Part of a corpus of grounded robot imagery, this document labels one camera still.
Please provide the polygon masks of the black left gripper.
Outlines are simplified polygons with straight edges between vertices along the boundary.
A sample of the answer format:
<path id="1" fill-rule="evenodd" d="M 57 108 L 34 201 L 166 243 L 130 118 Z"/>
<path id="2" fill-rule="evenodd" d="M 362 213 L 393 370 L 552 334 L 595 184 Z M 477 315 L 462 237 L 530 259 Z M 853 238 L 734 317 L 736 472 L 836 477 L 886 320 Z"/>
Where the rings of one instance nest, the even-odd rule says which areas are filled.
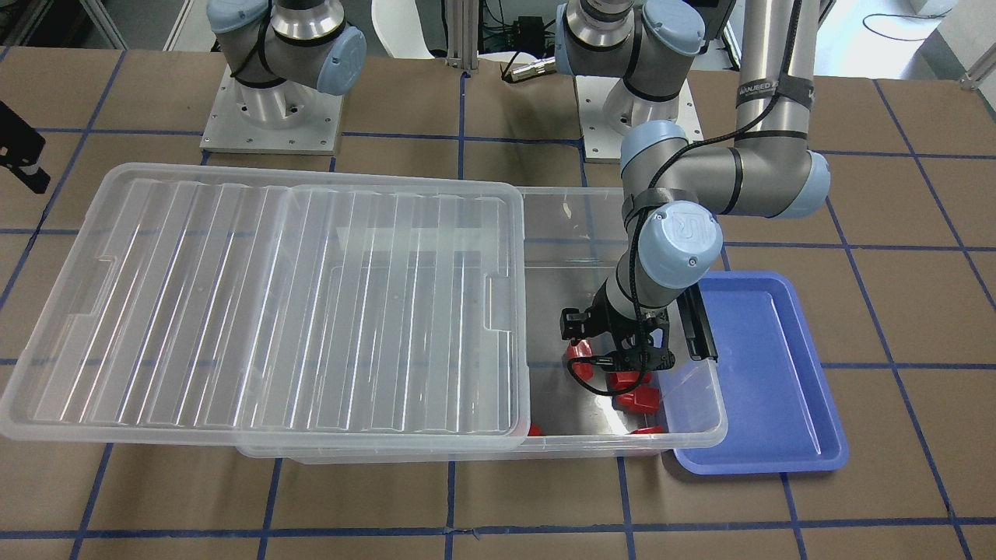
<path id="1" fill-rule="evenodd" d="M 562 340 L 577 343 L 601 334 L 609 334 L 619 350 L 637 346 L 636 320 L 623 316 L 613 307 L 605 286 L 595 293 L 593 303 L 586 310 L 568 307 L 559 313 L 559 336 Z"/>

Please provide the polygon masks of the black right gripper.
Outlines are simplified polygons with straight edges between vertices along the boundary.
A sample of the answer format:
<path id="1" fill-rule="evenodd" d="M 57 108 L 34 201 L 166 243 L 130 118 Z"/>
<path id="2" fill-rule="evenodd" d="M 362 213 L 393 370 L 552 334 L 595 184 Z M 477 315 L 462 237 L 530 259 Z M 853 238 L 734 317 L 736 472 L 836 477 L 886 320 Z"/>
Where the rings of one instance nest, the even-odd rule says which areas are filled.
<path id="1" fill-rule="evenodd" d="M 22 182 L 33 194 L 46 194 L 51 177 L 40 167 L 46 141 L 32 125 L 7 103 L 1 102 L 1 163 L 12 173 L 21 173 Z"/>

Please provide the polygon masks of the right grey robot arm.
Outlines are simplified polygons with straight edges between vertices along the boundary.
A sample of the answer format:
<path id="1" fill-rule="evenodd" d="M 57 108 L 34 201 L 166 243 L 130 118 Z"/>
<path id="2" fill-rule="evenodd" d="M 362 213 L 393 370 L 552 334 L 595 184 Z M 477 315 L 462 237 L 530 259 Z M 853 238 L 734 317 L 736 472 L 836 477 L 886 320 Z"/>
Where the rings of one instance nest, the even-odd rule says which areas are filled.
<path id="1" fill-rule="evenodd" d="M 366 39 L 338 1 L 209 1 L 226 75 L 200 146 L 212 153 L 333 155 Z"/>

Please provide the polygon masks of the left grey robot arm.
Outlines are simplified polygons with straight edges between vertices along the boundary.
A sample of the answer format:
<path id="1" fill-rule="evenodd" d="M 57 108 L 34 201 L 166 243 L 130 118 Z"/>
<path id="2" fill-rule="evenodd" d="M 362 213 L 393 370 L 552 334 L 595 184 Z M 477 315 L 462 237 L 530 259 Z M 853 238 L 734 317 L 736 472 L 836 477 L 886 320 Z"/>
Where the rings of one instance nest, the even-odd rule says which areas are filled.
<path id="1" fill-rule="evenodd" d="M 659 316 L 718 259 L 721 214 L 800 219 L 824 203 L 831 173 L 808 146 L 817 1 L 749 1 L 736 124 L 691 142 L 672 117 L 707 25 L 683 1 L 569 1 L 557 12 L 559 73 L 619 79 L 650 107 L 620 143 L 629 248 L 593 305 L 563 310 L 569 341 L 610 334 L 640 344 Z"/>

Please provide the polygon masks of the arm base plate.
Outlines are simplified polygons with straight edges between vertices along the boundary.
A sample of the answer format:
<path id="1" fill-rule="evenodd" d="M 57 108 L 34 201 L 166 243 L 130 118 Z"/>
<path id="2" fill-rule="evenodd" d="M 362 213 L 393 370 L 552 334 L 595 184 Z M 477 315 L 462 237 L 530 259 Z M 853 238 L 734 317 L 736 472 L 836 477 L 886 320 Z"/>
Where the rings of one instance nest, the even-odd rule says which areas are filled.
<path id="1" fill-rule="evenodd" d="M 284 82 L 253 89 L 225 67 L 200 148 L 212 153 L 333 156 L 344 96 Z"/>
<path id="2" fill-rule="evenodd" d="M 634 125 L 666 117 L 675 121 L 691 142 L 704 139 L 688 81 L 675 99 L 663 103 L 634 98 L 620 79 L 611 77 L 577 75 L 575 91 L 588 163 L 618 163 L 623 137 Z"/>

